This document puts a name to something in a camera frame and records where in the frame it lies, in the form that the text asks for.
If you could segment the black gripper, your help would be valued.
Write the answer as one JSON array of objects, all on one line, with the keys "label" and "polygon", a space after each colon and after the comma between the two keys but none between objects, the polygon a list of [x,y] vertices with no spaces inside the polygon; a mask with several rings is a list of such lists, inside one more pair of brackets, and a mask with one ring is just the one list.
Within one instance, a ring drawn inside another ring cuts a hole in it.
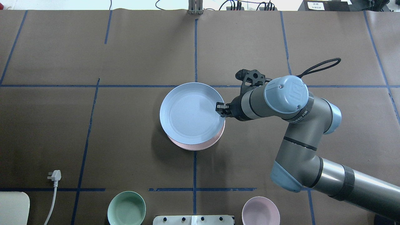
[{"label": "black gripper", "polygon": [[235,97],[231,103],[217,102],[215,111],[220,114],[221,117],[233,117],[238,121],[247,121],[247,116],[244,114],[242,109],[242,98],[243,96]]}]

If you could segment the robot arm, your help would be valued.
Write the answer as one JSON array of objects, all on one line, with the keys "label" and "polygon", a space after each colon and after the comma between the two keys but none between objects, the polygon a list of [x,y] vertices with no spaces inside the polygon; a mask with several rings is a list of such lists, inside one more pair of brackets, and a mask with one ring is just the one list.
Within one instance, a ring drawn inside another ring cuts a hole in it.
[{"label": "robot arm", "polygon": [[243,85],[239,96],[231,103],[217,102],[215,110],[239,121],[277,116],[288,122],[270,175],[275,184],[295,193],[311,188],[399,222],[398,186],[316,155],[322,136],[338,128],[342,115],[334,104],[314,96],[301,78]]}]

